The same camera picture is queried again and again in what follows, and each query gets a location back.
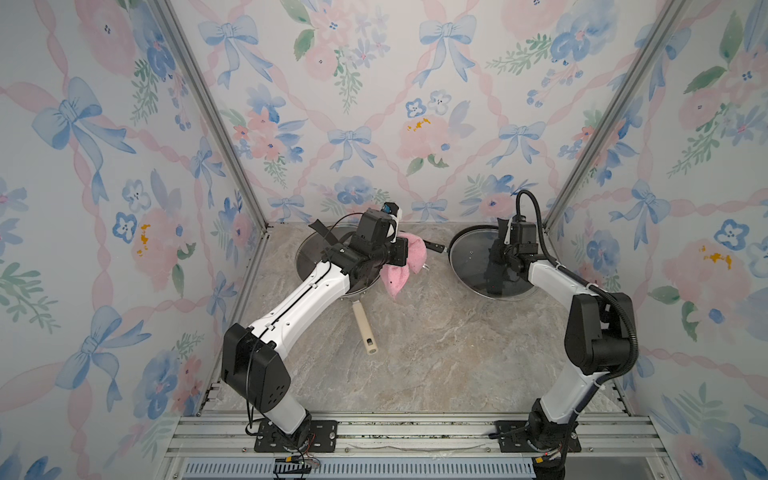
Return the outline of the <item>right corner aluminium post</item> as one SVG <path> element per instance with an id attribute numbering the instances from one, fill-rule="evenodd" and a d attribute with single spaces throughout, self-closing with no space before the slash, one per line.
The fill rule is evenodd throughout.
<path id="1" fill-rule="evenodd" d="M 685 12 L 689 1 L 671 0 L 664 1 L 656 21 L 646 37 L 646 43 L 638 50 L 630 64 L 626 77 L 615 91 L 615 95 L 608 104 L 602 120 L 598 123 L 594 137 L 589 140 L 581 151 L 574 169 L 564 182 L 563 188 L 556 197 L 554 205 L 549 210 L 545 220 L 546 232 L 553 229 L 559 219 L 564 215 L 568 202 L 576 192 L 582 178 L 591 168 L 594 158 L 599 154 L 608 137 L 614 131 L 622 115 L 629 108 L 639 84 L 652 70 L 653 64 L 660 51 L 674 33 L 680 22 L 681 15 Z"/>

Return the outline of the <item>pink cloth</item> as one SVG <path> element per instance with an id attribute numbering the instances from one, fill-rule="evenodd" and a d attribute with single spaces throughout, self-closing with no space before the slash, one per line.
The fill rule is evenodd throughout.
<path id="1" fill-rule="evenodd" d="M 402 233 L 399 239 L 406 239 L 408 243 L 405 265 L 395 266 L 387 264 L 380 272 L 384 287 L 392 299 L 397 298 L 410 276 L 418 274 L 423 269 L 427 260 L 426 244 L 421 237 L 411 233 Z"/>

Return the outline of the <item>aluminium mounting rail frame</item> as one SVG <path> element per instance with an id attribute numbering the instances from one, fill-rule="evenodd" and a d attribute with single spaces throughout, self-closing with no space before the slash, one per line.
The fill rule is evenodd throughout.
<path id="1" fill-rule="evenodd" d="M 333 453 L 257 453 L 255 436 L 232 412 L 179 422 L 157 479 L 546 479 L 539 453 L 502 453 L 488 438 L 497 420 L 520 414 L 319 413 L 335 420 Z M 568 479 L 677 479 L 647 417 L 585 414 L 568 454 Z"/>

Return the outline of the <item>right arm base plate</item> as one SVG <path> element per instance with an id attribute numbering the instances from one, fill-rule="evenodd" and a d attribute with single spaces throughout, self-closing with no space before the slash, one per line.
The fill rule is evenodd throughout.
<path id="1" fill-rule="evenodd" d="M 537 423 L 522 420 L 497 420 L 488 438 L 498 442 L 502 453 L 554 454 L 567 446 L 569 453 L 581 452 L 578 435 L 572 431 L 565 437 L 565 424 Z"/>

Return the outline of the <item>left corner aluminium post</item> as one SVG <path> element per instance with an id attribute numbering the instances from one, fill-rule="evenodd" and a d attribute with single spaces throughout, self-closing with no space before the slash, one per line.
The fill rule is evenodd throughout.
<path id="1" fill-rule="evenodd" d="M 221 149 L 226 165 L 230 168 L 236 186 L 244 198 L 246 208 L 261 232 L 266 232 L 268 222 L 265 219 L 255 192 L 249 182 L 247 171 L 237 157 L 232 141 L 225 131 L 224 122 L 217 110 L 216 103 L 204 79 L 203 72 L 195 59 L 185 32 L 177 18 L 170 1 L 149 0 L 151 12 L 156 16 L 160 29 L 168 37 L 171 51 L 177 56 L 180 68 L 188 79 L 191 93 L 202 112 L 202 117 Z"/>

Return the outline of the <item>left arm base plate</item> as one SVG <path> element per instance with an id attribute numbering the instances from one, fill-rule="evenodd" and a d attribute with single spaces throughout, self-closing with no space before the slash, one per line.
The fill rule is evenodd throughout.
<path id="1" fill-rule="evenodd" d="M 286 434 L 271 421 L 262 421 L 255 436 L 257 453 L 333 453 L 338 438 L 335 420 L 304 421 L 296 432 Z"/>

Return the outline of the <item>corner aluminium post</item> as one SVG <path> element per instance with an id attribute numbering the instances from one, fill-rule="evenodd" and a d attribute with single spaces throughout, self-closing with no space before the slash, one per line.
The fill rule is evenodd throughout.
<path id="1" fill-rule="evenodd" d="M 236 186 L 244 198 L 246 208 L 261 232 L 266 232 L 268 222 L 265 219 L 255 192 L 249 182 L 247 171 L 237 157 L 232 141 L 225 131 L 224 122 L 217 110 L 216 103 L 204 79 L 203 72 L 195 59 L 185 32 L 177 18 L 170 1 L 149 0 L 151 12 L 156 16 L 160 29 L 168 37 L 171 51 L 177 56 L 180 68 L 188 79 L 191 93 L 202 112 L 202 117 L 221 149 L 226 165 L 230 168 Z"/>
<path id="2" fill-rule="evenodd" d="M 680 22 L 681 15 L 685 12 L 689 1 L 671 0 L 664 1 L 656 21 L 646 37 L 646 43 L 638 50 L 630 64 L 626 77 L 615 91 L 615 95 L 608 104 L 602 120 L 598 123 L 594 137 L 589 140 L 581 151 L 574 169 L 564 182 L 563 188 L 556 197 L 554 205 L 549 210 L 545 220 L 546 232 L 553 229 L 559 219 L 564 215 L 568 202 L 576 192 L 582 178 L 591 168 L 594 158 L 599 154 L 608 137 L 614 131 L 622 115 L 629 108 L 639 84 L 652 70 L 653 64 L 660 51 L 674 33 Z"/>

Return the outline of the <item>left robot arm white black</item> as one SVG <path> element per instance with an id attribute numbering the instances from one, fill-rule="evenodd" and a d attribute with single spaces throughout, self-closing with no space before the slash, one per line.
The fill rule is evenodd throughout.
<path id="1" fill-rule="evenodd" d="M 311 414 L 290 393 L 284 360 L 309 326 L 352 287 L 378 276 L 386 265 L 407 263 L 407 240 L 399 236 L 402 212 L 386 202 L 361 214 L 356 230 L 339 239 L 321 221 L 310 227 L 322 238 L 319 262 L 306 279 L 269 313 L 223 338 L 221 380 L 300 449 L 310 435 Z"/>

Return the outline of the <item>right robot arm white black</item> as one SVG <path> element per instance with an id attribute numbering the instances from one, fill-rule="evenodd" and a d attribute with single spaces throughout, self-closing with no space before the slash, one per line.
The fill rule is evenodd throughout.
<path id="1" fill-rule="evenodd" d="M 638 342 L 631 299 L 611 294 L 544 254 L 536 224 L 517 216 L 498 221 L 490 249 L 491 271 L 513 272 L 568 309 L 563 346 L 568 362 L 553 386 L 535 400 L 521 426 L 496 424 L 501 445 L 547 454 L 563 452 L 577 419 L 598 390 L 634 366 Z"/>

